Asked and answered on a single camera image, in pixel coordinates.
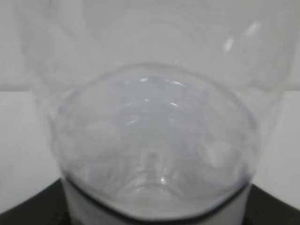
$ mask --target blender jar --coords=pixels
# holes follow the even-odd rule
[[[288,77],[297,0],[14,3],[67,195],[72,184],[120,215],[174,221],[251,181]]]

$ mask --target black band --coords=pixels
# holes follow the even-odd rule
[[[244,185],[242,188],[240,188],[233,196],[228,198],[225,202],[223,202],[221,205],[217,206],[215,209],[211,210],[210,212],[196,217],[191,218],[184,218],[184,219],[176,219],[176,220],[164,220],[164,221],[145,221],[145,220],[139,220],[132,217],[128,217],[124,214],[121,214],[107,205],[99,202],[98,200],[94,199],[92,196],[90,196],[88,193],[83,191],[79,186],[76,185],[75,182],[72,181],[72,178],[68,177],[68,175],[65,176],[65,179],[67,182],[88,202],[93,204],[95,207],[99,208],[99,210],[104,211],[105,213],[111,215],[112,217],[123,221],[125,223],[131,224],[131,225],[194,225],[199,224],[205,220],[208,220],[214,216],[216,216],[219,212],[222,211],[222,209],[226,208],[230,203],[232,203],[235,199],[237,199],[243,191],[246,190],[246,188],[249,186],[249,184]]]

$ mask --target black base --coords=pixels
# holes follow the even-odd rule
[[[0,225],[71,225],[58,180],[23,204],[0,215]],[[299,225],[300,211],[252,186],[243,225]]]

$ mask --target glass jar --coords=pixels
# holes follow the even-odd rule
[[[14,0],[61,171],[129,217],[204,215],[251,181],[297,0]]]

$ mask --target white background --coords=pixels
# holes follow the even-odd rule
[[[59,171],[29,92],[9,0],[0,0],[0,212],[35,195]],[[300,41],[287,90],[300,90]],[[254,183],[300,209],[300,91],[287,91]]]

